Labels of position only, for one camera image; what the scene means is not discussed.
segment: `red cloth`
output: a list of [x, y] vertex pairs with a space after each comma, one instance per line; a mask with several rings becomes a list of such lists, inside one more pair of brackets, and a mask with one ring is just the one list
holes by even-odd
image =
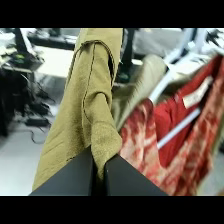
[[150, 100], [139, 104], [121, 129], [123, 143], [119, 154], [169, 195], [194, 195], [199, 182], [211, 169], [210, 150], [224, 112], [224, 59], [221, 56], [213, 59], [197, 75], [196, 81], [205, 71], [216, 77], [206, 104], [187, 139], [166, 168], [161, 166], [159, 158]]
[[[215, 80], [217, 76], [216, 67], [220, 61], [220, 57], [212, 60], [204, 67], [187, 85], [181, 88], [174, 97], [166, 102], [159, 104], [155, 108], [155, 123], [157, 141], [161, 140], [173, 128], [176, 127], [185, 117], [193, 112], [199, 104], [186, 109], [183, 103], [183, 97], [193, 93], [203, 83], [206, 77], [212, 76]], [[177, 155], [184, 140], [193, 127], [193, 122], [179, 132], [173, 139], [171, 139], [159, 151], [159, 158], [161, 165], [167, 167], [173, 158]]]

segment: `towel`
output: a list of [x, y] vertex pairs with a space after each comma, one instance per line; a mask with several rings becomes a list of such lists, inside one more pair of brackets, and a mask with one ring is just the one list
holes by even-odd
[[165, 70], [162, 58], [148, 55], [133, 74], [130, 83], [114, 92], [111, 113], [118, 131], [134, 108], [150, 95], [163, 78]]
[[122, 28], [80, 31], [64, 96], [38, 164], [33, 190], [91, 145], [103, 178], [103, 167], [121, 147], [112, 115], [111, 89], [120, 59]]

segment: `white rod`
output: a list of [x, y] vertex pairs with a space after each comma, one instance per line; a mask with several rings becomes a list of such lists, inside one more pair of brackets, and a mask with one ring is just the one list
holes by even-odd
[[190, 113], [183, 121], [181, 121], [172, 131], [170, 131], [164, 138], [162, 138], [157, 147], [160, 150], [167, 142], [169, 142], [174, 136], [176, 136], [181, 130], [183, 130], [191, 121], [193, 121], [199, 114], [201, 110], [199, 108], [195, 109]]

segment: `brown fabric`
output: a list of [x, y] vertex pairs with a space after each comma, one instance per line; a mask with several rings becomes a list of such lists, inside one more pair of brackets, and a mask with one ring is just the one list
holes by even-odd
[[122, 28], [83, 28], [59, 113], [46, 139], [33, 190], [91, 145], [103, 178], [105, 162], [121, 147], [112, 115], [111, 89], [120, 57]]

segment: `beige cloth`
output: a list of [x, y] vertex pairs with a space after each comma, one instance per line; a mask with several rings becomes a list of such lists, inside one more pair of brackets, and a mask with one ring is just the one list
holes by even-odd
[[112, 115], [111, 89], [117, 73], [122, 28], [83, 28], [78, 37], [56, 120], [44, 144], [33, 190], [91, 145], [103, 167], [121, 147]]
[[147, 98], [165, 74], [162, 58], [148, 55], [133, 74], [130, 83], [113, 93], [111, 113], [119, 131], [135, 106]]

